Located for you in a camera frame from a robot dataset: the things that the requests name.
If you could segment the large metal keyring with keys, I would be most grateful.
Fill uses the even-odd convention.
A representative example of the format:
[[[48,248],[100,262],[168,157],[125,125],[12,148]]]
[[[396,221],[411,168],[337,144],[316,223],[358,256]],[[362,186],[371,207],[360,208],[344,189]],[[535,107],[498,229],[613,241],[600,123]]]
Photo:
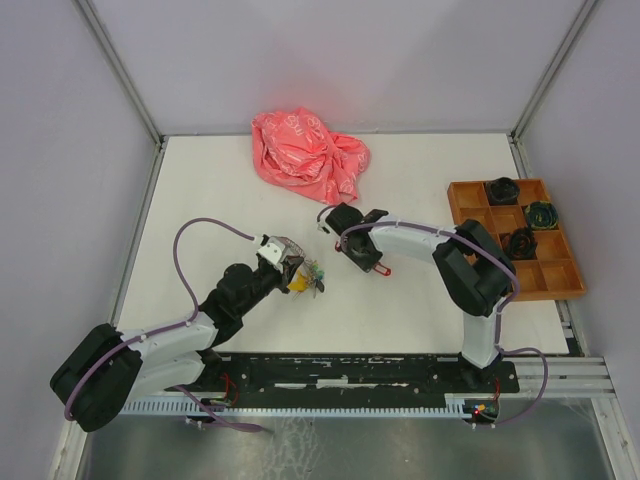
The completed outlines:
[[[325,272],[316,260],[306,259],[296,271],[288,289],[296,295],[310,292],[313,297],[325,292]]]

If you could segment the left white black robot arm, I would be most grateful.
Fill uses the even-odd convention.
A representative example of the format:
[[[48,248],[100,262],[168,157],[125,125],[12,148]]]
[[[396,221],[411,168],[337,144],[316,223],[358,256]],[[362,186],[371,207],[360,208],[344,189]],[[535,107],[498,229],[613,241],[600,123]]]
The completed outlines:
[[[50,380],[65,418],[93,432],[142,397],[190,384],[212,389],[221,366],[206,351],[234,336],[244,315],[272,291],[287,293],[303,262],[294,255],[278,265],[265,258],[256,268],[236,263],[183,319],[148,330],[120,332],[108,323],[94,327]]]

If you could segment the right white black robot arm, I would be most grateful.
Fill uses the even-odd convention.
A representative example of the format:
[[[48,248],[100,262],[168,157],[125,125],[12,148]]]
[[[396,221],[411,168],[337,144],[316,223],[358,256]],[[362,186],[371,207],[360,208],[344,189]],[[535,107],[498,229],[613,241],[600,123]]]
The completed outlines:
[[[336,250],[364,272],[388,276],[386,254],[435,265],[453,303],[463,312],[464,360],[458,368],[467,389],[481,391],[495,379],[502,356],[502,312],[519,293],[516,269],[476,220],[450,228],[409,222],[386,210],[362,214],[346,203],[324,208],[318,228],[338,236]]]

